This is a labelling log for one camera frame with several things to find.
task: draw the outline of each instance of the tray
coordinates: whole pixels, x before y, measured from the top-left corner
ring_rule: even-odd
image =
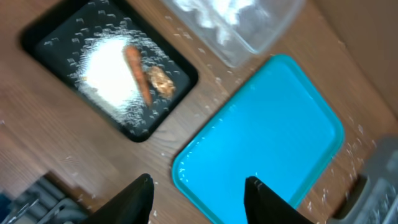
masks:
[[[300,67],[276,55],[182,150],[172,178],[213,223],[247,223],[247,177],[297,208],[343,140],[339,119]]]
[[[30,25],[21,43],[136,142],[149,138],[198,80],[195,68],[123,0],[64,1]],[[154,104],[144,104],[123,57],[130,44],[141,51],[144,70],[160,66],[173,80],[172,99],[151,87]]]

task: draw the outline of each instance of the toy carrot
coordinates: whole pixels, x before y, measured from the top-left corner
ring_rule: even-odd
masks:
[[[128,46],[124,50],[124,54],[127,58],[127,62],[131,68],[132,75],[137,81],[139,89],[141,91],[142,96],[144,97],[144,101],[147,106],[152,104],[152,97],[149,91],[149,85],[147,83],[147,79],[142,72],[141,68],[141,54],[138,49],[134,46]]]

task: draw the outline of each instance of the wooden surface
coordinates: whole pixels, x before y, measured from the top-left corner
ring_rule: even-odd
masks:
[[[398,1],[315,0],[350,54],[398,116]]]
[[[268,54],[230,70],[157,0],[130,3],[200,73],[198,85],[153,136],[134,143],[113,129],[62,82],[21,50],[18,35],[58,0],[0,1],[0,188],[16,197],[48,171],[94,200],[98,209],[142,173],[157,182],[152,223],[208,223],[173,185],[174,157],[220,106],[272,54],[289,54],[345,127],[346,142],[298,209],[323,223],[345,199],[374,140],[396,133],[396,119],[349,53],[307,1],[293,26]],[[193,40],[178,37],[183,28]],[[205,49],[205,54],[198,48]],[[81,191],[72,193],[79,196]]]

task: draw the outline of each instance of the black tray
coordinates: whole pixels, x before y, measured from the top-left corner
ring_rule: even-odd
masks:
[[[86,83],[82,74],[87,72],[89,64],[88,57],[82,55],[95,52],[98,43],[115,39],[115,35],[128,37],[133,44],[139,44],[137,48],[143,59],[145,57],[142,61],[144,68],[151,65],[163,67],[177,88],[171,100],[162,98],[151,87],[155,103],[150,108],[142,101],[135,101],[134,106],[131,104],[120,117],[112,112],[118,110],[109,110],[106,100],[93,100],[87,87],[82,88]],[[148,139],[198,81],[196,69],[123,0],[61,2],[23,31],[21,43],[26,52],[135,142]],[[157,46],[164,55],[156,51]]]

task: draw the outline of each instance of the blue tray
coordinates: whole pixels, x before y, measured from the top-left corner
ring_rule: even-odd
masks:
[[[339,119],[300,67],[277,55],[177,156],[172,178],[213,223],[247,223],[246,177],[297,208],[343,140]]]

